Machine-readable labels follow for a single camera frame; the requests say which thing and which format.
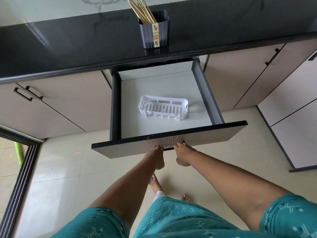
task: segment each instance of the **hand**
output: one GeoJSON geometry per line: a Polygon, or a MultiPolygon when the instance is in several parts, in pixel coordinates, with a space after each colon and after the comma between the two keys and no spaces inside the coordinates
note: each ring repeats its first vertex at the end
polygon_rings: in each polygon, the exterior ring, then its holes
{"type": "Polygon", "coordinates": [[[177,155],[177,164],[185,167],[190,166],[190,158],[195,152],[198,151],[187,145],[185,142],[177,142],[177,144],[175,144],[173,147],[177,155]]]}
{"type": "Polygon", "coordinates": [[[156,169],[164,168],[164,158],[163,158],[164,147],[156,146],[154,150],[147,152],[143,158],[155,159],[156,169]]]}

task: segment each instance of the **black granite countertop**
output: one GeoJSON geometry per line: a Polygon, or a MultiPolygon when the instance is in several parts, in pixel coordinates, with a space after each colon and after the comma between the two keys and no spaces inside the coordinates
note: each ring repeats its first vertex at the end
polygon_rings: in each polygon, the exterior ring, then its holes
{"type": "Polygon", "coordinates": [[[0,82],[135,65],[317,37],[317,0],[190,0],[168,47],[144,49],[131,9],[0,28],[0,82]]]}

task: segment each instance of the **teal printed fabric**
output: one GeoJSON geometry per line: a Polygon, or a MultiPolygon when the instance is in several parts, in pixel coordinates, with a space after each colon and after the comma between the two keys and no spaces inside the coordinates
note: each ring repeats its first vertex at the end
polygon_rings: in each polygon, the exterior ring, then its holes
{"type": "MultiPolygon", "coordinates": [[[[264,212],[260,232],[240,230],[199,205],[160,197],[141,220],[134,238],[257,238],[317,237],[317,204],[297,195],[275,200],[264,212]]],[[[82,211],[52,238],[128,237],[121,219],[111,210],[92,207],[82,211]]]]}

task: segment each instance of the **backsplash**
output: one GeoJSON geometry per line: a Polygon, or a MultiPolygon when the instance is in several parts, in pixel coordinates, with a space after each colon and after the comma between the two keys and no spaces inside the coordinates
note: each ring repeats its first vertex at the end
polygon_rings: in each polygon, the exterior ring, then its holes
{"type": "MultiPolygon", "coordinates": [[[[149,6],[184,0],[145,0],[149,6]]],[[[0,27],[130,8],[127,0],[0,0],[0,27]]]]}

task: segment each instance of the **sticker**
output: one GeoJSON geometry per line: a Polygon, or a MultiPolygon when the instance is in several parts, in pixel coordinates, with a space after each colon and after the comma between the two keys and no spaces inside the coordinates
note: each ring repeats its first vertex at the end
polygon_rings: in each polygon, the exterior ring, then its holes
{"type": "Polygon", "coordinates": [[[152,24],[154,47],[159,47],[159,24],[152,24]]]}

